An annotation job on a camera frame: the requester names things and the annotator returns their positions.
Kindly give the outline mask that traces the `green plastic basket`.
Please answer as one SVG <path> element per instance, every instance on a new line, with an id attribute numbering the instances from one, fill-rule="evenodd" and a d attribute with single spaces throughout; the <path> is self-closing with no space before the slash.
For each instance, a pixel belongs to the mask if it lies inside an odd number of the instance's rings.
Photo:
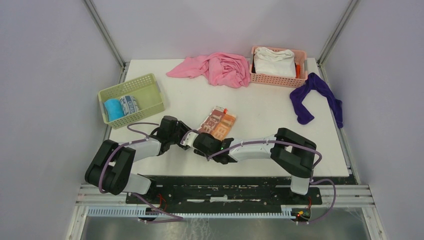
<path id="1" fill-rule="evenodd" d="M 105 124 L 118 129 L 165 110 L 161 89 L 149 73 L 98 92 Z"/>

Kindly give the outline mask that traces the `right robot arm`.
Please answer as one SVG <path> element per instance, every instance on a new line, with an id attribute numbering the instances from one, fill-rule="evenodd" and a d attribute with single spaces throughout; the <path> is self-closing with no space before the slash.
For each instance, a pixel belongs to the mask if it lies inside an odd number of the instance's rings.
<path id="1" fill-rule="evenodd" d="M 322 160 L 317 145 L 287 128 L 256 139 L 225 138 L 190 130 L 180 142 L 198 155 L 222 165 L 246 160 L 272 160 L 291 175 L 289 199 L 302 204 L 309 198 L 309 186 L 316 165 Z"/>

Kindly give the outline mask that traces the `blue white patterned cloth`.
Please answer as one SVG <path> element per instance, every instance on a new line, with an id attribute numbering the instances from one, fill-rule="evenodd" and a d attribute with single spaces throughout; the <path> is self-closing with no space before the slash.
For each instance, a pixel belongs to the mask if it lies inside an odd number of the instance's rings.
<path id="1" fill-rule="evenodd" d="M 140 110 L 135 97 L 132 95 L 124 95 L 119 99 L 119 101 L 124 116 L 134 114 Z"/>

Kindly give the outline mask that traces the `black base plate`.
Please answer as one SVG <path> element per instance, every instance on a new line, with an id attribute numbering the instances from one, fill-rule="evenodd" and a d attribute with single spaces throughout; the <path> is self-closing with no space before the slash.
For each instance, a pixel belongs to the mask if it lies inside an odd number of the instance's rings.
<path id="1" fill-rule="evenodd" d="M 152 176 L 152 180 L 143 198 L 172 214 L 277 214 L 284 207 L 325 208 L 368 194 L 352 176 L 332 178 L 335 185 L 319 177 L 306 195 L 292 192 L 288 177 Z"/>

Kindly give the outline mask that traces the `purple cloth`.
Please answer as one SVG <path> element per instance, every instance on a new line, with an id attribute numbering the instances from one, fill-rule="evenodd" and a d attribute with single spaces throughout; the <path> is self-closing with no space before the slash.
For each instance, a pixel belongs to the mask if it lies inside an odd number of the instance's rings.
<path id="1" fill-rule="evenodd" d="M 301 125 L 306 125 L 315 119 L 315 117 L 303 105 L 303 100 L 312 90 L 317 91 L 321 96 L 326 98 L 329 108 L 334 115 L 337 127 L 339 129 L 343 128 L 343 102 L 337 99 L 327 83 L 313 72 L 308 74 L 304 85 L 294 89 L 289 94 L 294 113 L 297 116 L 297 122 Z"/>

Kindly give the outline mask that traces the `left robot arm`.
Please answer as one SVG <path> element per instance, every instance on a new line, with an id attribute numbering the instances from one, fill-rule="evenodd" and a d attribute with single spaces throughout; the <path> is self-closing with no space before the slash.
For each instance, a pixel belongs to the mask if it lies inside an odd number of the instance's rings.
<path id="1" fill-rule="evenodd" d="M 173 116 L 166 115 L 155 129 L 143 138 L 118 143 L 107 139 L 100 145 L 97 153 L 85 172 L 84 180 L 98 187 L 103 194 L 137 193 L 147 204 L 154 202 L 158 191 L 154 181 L 146 176 L 132 173 L 133 163 L 167 152 L 172 145 L 183 150 L 188 146 L 181 144 L 183 137 L 191 130 L 185 123 Z"/>

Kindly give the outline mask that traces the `blue towel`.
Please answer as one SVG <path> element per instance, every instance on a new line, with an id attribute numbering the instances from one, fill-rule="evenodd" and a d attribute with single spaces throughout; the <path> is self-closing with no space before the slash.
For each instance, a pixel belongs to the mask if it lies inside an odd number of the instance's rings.
<path id="1" fill-rule="evenodd" d="M 108 99 L 103 103 L 103 105 L 107 112 L 108 122 L 113 122 L 125 116 L 121 102 L 118 99 Z"/>

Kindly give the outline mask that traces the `white folded towel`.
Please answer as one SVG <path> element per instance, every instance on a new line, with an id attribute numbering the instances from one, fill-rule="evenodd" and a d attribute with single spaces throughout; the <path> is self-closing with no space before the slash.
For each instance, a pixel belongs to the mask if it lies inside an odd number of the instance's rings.
<path id="1" fill-rule="evenodd" d="M 289 49 L 273 51 L 267 47 L 257 47 L 253 54 L 257 74 L 295 78 L 295 53 Z"/>

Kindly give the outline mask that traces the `pink towel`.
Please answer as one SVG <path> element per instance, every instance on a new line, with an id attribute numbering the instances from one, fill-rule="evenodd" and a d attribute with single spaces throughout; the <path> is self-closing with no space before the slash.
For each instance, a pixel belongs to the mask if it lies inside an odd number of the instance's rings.
<path id="1" fill-rule="evenodd" d="M 251 82 L 247 59 L 242 55 L 224 52 L 186 57 L 166 75 L 190 79 L 204 76 L 212 86 L 231 88 L 248 87 Z"/>

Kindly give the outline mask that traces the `beige rabbit print towel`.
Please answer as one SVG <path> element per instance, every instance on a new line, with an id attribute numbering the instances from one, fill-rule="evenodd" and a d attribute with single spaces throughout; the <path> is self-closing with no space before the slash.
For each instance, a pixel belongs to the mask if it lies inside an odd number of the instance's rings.
<path id="1" fill-rule="evenodd" d="M 237 116 L 231 114 L 227 108 L 215 106 L 197 131 L 208 133 L 222 141 L 227 137 L 236 120 Z"/>

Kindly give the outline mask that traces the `pink plastic basket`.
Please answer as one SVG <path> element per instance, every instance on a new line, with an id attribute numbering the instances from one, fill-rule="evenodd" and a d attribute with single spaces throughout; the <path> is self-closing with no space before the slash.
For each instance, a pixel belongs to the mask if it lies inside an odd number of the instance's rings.
<path id="1" fill-rule="evenodd" d="M 273 76 L 273 75 L 256 73 L 255 64 L 254 64 L 254 51 L 258 47 L 262 47 L 262 46 L 253 46 L 251 49 L 252 58 L 251 58 L 251 63 L 249 65 L 249 72 L 250 72 L 250 79 L 252 82 L 258 83 L 258 84 L 298 88 L 302 86 L 305 83 L 305 81 L 308 79 L 307 53 L 305 51 L 295 50 L 295 49 L 289 49 L 289 50 L 293 51 L 295 54 L 295 57 L 294 57 L 295 64 L 298 64 L 301 67 L 301 73 L 299 78 L 281 77 L 281 76 Z M 269 48 L 275 52 L 288 50 L 288 49 L 273 48 L 273 47 L 266 47 L 266 48 Z"/>

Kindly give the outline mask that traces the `orange item in basket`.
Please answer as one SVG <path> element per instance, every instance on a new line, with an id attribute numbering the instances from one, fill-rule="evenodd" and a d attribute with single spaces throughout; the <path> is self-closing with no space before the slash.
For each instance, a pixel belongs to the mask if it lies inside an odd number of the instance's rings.
<path id="1" fill-rule="evenodd" d="M 299 79 L 301 76 L 301 66 L 299 64 L 295 64 L 296 78 Z"/>

